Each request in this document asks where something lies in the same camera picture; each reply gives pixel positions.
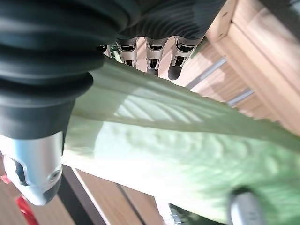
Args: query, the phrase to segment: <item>large green leaf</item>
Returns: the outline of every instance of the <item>large green leaf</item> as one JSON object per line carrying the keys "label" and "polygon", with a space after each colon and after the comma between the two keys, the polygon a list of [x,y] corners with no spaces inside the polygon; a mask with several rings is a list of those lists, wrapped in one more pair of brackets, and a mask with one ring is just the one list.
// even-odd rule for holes
{"label": "large green leaf", "polygon": [[230,192],[259,196],[270,225],[300,212],[300,138],[106,60],[70,120],[64,163],[226,222]]}

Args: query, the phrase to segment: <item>wooden surface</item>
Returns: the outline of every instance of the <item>wooden surface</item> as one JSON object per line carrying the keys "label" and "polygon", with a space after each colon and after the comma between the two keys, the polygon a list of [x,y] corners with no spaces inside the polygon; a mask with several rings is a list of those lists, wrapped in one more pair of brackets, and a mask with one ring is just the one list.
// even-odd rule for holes
{"label": "wooden surface", "polygon": [[265,106],[286,128],[300,134],[300,96],[252,42],[231,25],[228,36],[213,46],[255,91]]}
{"label": "wooden surface", "polygon": [[217,42],[228,33],[237,0],[227,0],[206,33],[211,42]]}
{"label": "wooden surface", "polygon": [[58,196],[45,206],[30,207],[40,225],[75,225]]}
{"label": "wooden surface", "polygon": [[79,179],[108,225],[142,225],[116,183],[77,171]]}
{"label": "wooden surface", "polygon": [[300,94],[300,42],[258,0],[239,0],[233,23]]}
{"label": "wooden surface", "polygon": [[27,225],[27,222],[7,190],[0,182],[0,225]]}
{"label": "wooden surface", "polygon": [[146,225],[164,225],[153,196],[122,186],[124,192],[142,217]]}

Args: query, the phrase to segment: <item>metal connector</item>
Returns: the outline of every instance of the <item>metal connector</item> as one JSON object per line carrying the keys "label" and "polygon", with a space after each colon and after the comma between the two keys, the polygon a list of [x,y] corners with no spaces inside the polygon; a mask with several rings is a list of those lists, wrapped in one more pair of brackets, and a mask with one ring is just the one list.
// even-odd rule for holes
{"label": "metal connector", "polygon": [[136,67],[137,40],[138,37],[129,40],[117,40],[122,62],[134,68]]}
{"label": "metal connector", "polygon": [[172,60],[168,71],[168,77],[170,80],[178,79],[183,65],[189,59],[190,55],[202,39],[203,37],[196,40],[190,40],[184,37],[175,37]]}
{"label": "metal connector", "polygon": [[158,67],[163,56],[164,46],[168,38],[154,40],[151,38],[145,38],[146,40],[146,61],[147,61],[147,73],[158,75]]}

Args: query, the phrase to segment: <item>wooden slat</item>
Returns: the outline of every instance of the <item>wooden slat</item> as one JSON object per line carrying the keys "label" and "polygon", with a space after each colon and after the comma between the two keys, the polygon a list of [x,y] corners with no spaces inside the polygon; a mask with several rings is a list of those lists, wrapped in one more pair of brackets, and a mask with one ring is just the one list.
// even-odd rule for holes
{"label": "wooden slat", "polygon": [[142,225],[116,183],[77,171],[78,179],[109,225]]}
{"label": "wooden slat", "polygon": [[58,196],[54,197],[47,205],[35,206],[30,203],[30,207],[41,225],[75,225]]}
{"label": "wooden slat", "polygon": [[269,109],[261,102],[256,94],[252,94],[235,105],[239,111],[256,119],[274,120]]}
{"label": "wooden slat", "polygon": [[192,91],[217,101],[227,102],[239,95],[247,87],[245,82],[226,63],[195,86]]}
{"label": "wooden slat", "polygon": [[300,94],[300,42],[258,0],[239,0],[234,24]]}
{"label": "wooden slat", "polygon": [[217,42],[227,35],[237,0],[227,0],[206,33],[211,42]]}
{"label": "wooden slat", "polygon": [[27,225],[27,222],[7,190],[6,184],[0,182],[0,225]]}
{"label": "wooden slat", "polygon": [[288,129],[300,134],[300,96],[253,43],[233,24],[228,36],[214,47],[270,111]]}
{"label": "wooden slat", "polygon": [[153,205],[154,197],[122,186],[124,192],[142,217],[146,225],[164,225],[163,218]]}

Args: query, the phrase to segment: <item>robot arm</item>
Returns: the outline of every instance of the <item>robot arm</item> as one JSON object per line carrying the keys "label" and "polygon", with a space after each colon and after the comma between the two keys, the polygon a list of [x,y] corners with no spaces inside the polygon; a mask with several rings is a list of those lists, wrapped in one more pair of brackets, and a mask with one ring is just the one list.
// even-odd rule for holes
{"label": "robot arm", "polygon": [[118,39],[136,63],[147,38],[148,71],[157,74],[164,44],[176,37],[169,76],[176,79],[225,0],[3,0],[0,2],[0,151],[8,178],[33,204],[60,186],[75,99],[102,66],[102,48]]}

